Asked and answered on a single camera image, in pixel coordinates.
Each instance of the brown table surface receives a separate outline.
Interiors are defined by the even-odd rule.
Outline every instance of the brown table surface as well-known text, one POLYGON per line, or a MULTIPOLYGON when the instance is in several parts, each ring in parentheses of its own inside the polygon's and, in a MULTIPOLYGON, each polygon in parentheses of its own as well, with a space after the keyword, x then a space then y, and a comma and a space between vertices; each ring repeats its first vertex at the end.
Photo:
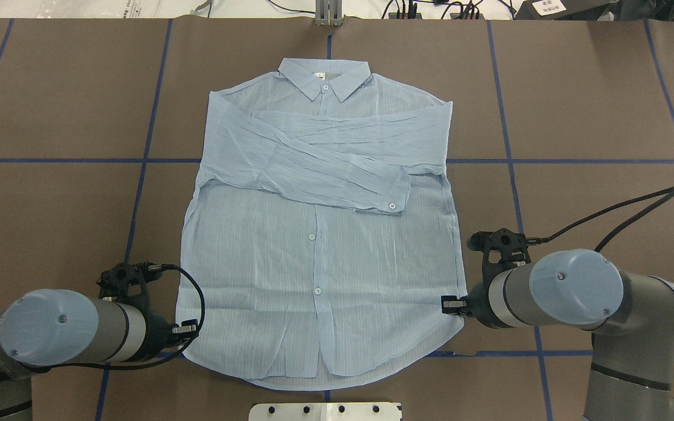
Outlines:
MULTIPOLYGON (((463 237, 545 236, 674 185, 674 23, 0 19, 0 308, 37 288, 94 295, 118 261, 178 262, 210 90, 283 57, 365 60, 454 101, 449 179, 463 237)), ((592 248, 638 208, 532 248, 592 248)), ((674 282, 674 200, 604 255, 674 282)), ((468 286, 481 256, 465 251, 468 286)), ((178 279, 150 286, 172 318, 178 279)), ((401 402, 404 419, 580 419, 589 335, 470 320, 385 380, 274 392, 185 360, 153 370, 59 368, 34 380, 35 419, 246 419, 263 402, 401 402)))

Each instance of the shirt sleeve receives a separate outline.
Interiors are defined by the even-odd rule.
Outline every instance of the shirt sleeve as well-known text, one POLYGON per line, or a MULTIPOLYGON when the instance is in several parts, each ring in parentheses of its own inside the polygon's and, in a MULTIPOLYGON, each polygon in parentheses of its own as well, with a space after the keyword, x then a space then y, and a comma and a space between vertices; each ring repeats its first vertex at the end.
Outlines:
POLYGON ((201 165, 235 187, 359 211, 401 213, 410 194, 405 168, 291 139, 216 92, 209 94, 201 165))

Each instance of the shirt collar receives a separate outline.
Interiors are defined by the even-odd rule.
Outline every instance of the shirt collar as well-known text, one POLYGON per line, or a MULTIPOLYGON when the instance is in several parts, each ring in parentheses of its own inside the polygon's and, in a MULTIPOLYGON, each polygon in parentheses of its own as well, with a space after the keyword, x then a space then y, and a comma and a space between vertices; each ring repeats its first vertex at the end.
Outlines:
POLYGON ((316 99, 324 84, 314 72, 340 74, 327 82, 341 103, 371 77, 371 69, 365 61, 284 58, 278 70, 311 101, 316 99))

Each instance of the shirt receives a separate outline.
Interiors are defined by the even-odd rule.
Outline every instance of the shirt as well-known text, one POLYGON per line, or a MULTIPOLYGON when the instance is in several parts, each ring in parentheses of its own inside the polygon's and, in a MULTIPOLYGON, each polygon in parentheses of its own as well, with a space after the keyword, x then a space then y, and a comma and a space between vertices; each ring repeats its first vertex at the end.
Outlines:
MULTIPOLYGON (((335 389, 458 333, 439 308, 466 295, 451 112, 360 61, 286 58, 212 92, 181 240, 207 321, 185 356, 273 389, 335 389)), ((197 312, 182 282, 176 317, 197 312)))

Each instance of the striped shirt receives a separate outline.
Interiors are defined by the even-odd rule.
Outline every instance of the striped shirt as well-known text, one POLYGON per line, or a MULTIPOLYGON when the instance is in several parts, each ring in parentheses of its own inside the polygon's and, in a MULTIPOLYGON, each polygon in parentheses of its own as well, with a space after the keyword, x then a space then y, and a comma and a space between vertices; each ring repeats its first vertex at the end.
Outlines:
MULTIPOLYGON (((210 93, 181 239, 208 322, 185 356, 272 389, 336 389, 459 332, 439 308, 466 295, 451 113, 360 61, 286 58, 210 93)), ((182 282, 177 319, 197 307, 182 282)))

